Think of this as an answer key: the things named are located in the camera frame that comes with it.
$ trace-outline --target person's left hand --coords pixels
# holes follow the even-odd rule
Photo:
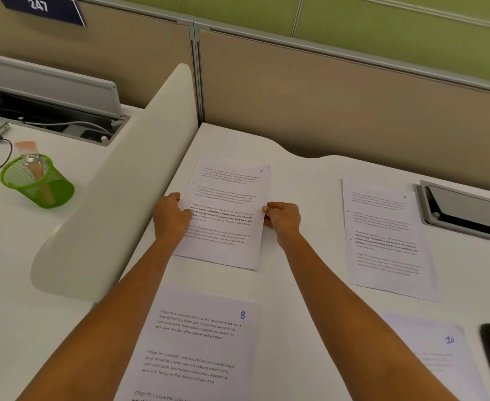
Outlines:
[[[178,208],[180,193],[173,192],[167,197],[161,197],[154,206],[154,229],[156,239],[169,239],[178,245],[187,232],[187,227],[193,217],[192,209]]]

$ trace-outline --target hand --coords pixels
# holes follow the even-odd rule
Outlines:
[[[264,225],[275,229],[279,244],[287,237],[299,235],[301,214],[297,205],[288,202],[268,202],[262,210],[265,213]]]
[[[180,193],[173,192],[167,197],[161,197],[154,206],[154,229],[156,239],[169,239],[178,245],[187,232],[187,227],[193,217],[192,209],[178,208]]]

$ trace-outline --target white paper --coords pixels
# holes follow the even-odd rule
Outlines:
[[[115,401],[248,400],[258,312],[255,303],[160,288]]]
[[[343,180],[348,281],[442,302],[414,191]]]
[[[194,211],[174,254],[256,269],[271,169],[199,157],[180,201]]]
[[[460,401],[489,399],[460,326],[398,314],[381,316]]]

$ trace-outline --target person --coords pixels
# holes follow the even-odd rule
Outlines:
[[[179,209],[179,200],[180,194],[172,193],[156,203],[155,242],[57,348],[19,401],[113,400],[167,262],[193,215],[190,209]],[[265,225],[275,229],[315,327],[353,400],[456,400],[315,253],[299,232],[297,205],[269,202],[263,209]]]

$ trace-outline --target number 247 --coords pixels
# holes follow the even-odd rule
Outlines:
[[[48,12],[46,2],[40,0],[28,0],[28,2],[31,4],[32,9],[40,9],[41,11]]]

